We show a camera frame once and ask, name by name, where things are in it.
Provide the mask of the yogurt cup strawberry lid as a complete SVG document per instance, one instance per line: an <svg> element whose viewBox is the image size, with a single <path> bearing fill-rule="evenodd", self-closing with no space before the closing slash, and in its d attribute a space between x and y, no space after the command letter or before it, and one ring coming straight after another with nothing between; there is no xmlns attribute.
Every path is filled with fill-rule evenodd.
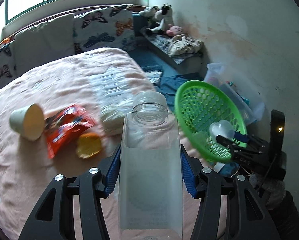
<svg viewBox="0 0 299 240"><path fill-rule="evenodd" d="M217 136L222 136L226 139L234 139L235 131L232 124L227 120L214 122L209 126L209 134L214 142L217 142Z"/></svg>

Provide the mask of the orange peel piece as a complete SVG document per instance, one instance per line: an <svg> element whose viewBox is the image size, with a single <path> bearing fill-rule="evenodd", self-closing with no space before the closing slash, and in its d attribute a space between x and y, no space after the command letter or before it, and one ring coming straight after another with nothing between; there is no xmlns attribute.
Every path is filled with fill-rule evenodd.
<svg viewBox="0 0 299 240"><path fill-rule="evenodd" d="M79 158L88 159L101 151L101 138L96 133L83 133L77 139L76 154Z"/></svg>

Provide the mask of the clear square plastic bottle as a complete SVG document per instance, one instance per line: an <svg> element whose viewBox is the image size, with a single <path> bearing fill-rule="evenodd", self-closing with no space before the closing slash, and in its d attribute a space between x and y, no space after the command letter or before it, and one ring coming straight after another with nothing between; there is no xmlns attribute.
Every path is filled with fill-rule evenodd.
<svg viewBox="0 0 299 240"><path fill-rule="evenodd" d="M118 214L120 239L183 237L178 121L161 93L139 93L125 116Z"/></svg>

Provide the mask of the white tissue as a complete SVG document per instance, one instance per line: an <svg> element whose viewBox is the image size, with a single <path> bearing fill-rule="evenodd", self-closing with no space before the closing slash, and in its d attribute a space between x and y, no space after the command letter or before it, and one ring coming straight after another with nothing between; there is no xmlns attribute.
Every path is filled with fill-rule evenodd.
<svg viewBox="0 0 299 240"><path fill-rule="evenodd" d="M126 111L114 105L103 106L100 110L100 120L104 132L108 136L121 134L123 131Z"/></svg>

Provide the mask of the red brown snack wrapper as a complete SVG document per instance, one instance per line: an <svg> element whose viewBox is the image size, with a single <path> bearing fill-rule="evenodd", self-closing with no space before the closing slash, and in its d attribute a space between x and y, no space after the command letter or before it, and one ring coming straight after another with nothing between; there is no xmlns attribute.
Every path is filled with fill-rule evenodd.
<svg viewBox="0 0 299 240"><path fill-rule="evenodd" d="M96 120L84 107L77 104L48 117L44 127L48 158L53 159L63 146L76 140L94 125Z"/></svg>

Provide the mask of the white paper cup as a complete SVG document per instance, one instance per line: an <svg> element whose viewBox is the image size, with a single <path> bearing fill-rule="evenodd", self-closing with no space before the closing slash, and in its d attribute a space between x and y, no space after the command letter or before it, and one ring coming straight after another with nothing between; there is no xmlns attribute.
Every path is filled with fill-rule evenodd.
<svg viewBox="0 0 299 240"><path fill-rule="evenodd" d="M36 141L43 133L44 113L38 104L14 110L9 116L11 129L29 141Z"/></svg>

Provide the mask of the green mesh plastic basket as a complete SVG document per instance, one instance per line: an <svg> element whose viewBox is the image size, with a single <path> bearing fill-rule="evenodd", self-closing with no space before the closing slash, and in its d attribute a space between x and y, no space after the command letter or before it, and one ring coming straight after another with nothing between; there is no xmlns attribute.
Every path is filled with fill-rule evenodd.
<svg viewBox="0 0 299 240"><path fill-rule="evenodd" d="M187 81L177 89L175 115L191 145L208 162L231 161L229 150L210 136L211 124L227 120L235 131L247 133L243 117L232 100L217 87L203 81Z"/></svg>

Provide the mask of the pink towel blanket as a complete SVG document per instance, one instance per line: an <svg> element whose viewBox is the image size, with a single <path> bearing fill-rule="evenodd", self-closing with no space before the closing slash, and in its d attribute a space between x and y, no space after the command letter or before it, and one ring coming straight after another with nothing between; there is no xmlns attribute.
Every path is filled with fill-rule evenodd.
<svg viewBox="0 0 299 240"><path fill-rule="evenodd" d="M105 131L101 104L124 100L100 90L135 96L152 90L145 72L122 49L100 48L35 67L0 89L0 229L17 239L53 176L74 177L112 154L121 138ZM36 104L47 130L29 141L11 129L9 117Z"/></svg>

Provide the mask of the crumpled beige cloth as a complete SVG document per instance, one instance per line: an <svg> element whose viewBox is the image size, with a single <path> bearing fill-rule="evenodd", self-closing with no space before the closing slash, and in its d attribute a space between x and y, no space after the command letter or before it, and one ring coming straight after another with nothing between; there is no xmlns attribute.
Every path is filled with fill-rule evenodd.
<svg viewBox="0 0 299 240"><path fill-rule="evenodd" d="M196 40L188 34L177 35L171 38L167 54L169 56L196 54L201 50L203 44L203 41Z"/></svg>

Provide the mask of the checkered bench cushion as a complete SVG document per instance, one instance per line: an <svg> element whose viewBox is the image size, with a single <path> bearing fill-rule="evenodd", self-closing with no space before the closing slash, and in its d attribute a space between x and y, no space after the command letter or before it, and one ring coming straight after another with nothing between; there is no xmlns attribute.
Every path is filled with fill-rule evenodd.
<svg viewBox="0 0 299 240"><path fill-rule="evenodd" d="M185 59L202 53L203 41L196 40L188 34L174 37L159 34L148 36L145 27L140 32L152 45L168 55L176 64L181 64Z"/></svg>

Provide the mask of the pink plush toy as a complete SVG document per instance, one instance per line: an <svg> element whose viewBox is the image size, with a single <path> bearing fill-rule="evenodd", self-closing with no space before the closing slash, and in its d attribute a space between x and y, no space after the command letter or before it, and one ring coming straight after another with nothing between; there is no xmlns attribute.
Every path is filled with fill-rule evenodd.
<svg viewBox="0 0 299 240"><path fill-rule="evenodd" d="M184 32L183 32L182 27L169 24L168 29L165 33L168 37L174 37L174 36L177 36L177 35L181 35Z"/></svg>

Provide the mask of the grey middle cushion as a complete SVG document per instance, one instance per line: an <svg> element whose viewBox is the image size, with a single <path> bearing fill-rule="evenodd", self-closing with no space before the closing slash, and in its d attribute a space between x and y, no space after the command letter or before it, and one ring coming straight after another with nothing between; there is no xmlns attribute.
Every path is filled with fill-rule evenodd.
<svg viewBox="0 0 299 240"><path fill-rule="evenodd" d="M73 20L69 13L17 33L13 42L17 74L74 55Z"/></svg>

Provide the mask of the butterfly cushion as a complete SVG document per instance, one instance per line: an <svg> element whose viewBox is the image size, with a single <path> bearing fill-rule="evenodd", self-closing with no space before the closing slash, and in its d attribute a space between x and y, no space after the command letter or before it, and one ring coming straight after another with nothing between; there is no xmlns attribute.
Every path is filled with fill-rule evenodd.
<svg viewBox="0 0 299 240"><path fill-rule="evenodd" d="M102 47L136 48L131 4L113 5L76 15L73 19L75 53Z"/></svg>
<svg viewBox="0 0 299 240"><path fill-rule="evenodd" d="M17 77L13 43L12 41L0 48L0 89Z"/></svg>

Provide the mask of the grey white plush toy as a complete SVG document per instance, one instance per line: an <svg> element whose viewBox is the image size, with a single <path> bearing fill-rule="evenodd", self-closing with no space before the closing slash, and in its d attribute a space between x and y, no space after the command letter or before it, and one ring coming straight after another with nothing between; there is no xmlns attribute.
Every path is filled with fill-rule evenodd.
<svg viewBox="0 0 299 240"><path fill-rule="evenodd" d="M150 18L153 17L158 10L159 7L157 5L146 7L145 9L143 9L143 11L139 12L139 15L145 18Z"/></svg>

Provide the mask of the left butterfly cushion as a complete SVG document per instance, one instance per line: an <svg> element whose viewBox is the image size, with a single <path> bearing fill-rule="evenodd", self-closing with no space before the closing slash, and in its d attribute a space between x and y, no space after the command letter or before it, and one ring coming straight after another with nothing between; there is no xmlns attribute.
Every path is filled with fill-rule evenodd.
<svg viewBox="0 0 299 240"><path fill-rule="evenodd" d="M0 48L0 89L17 77L13 43L12 41Z"/></svg>

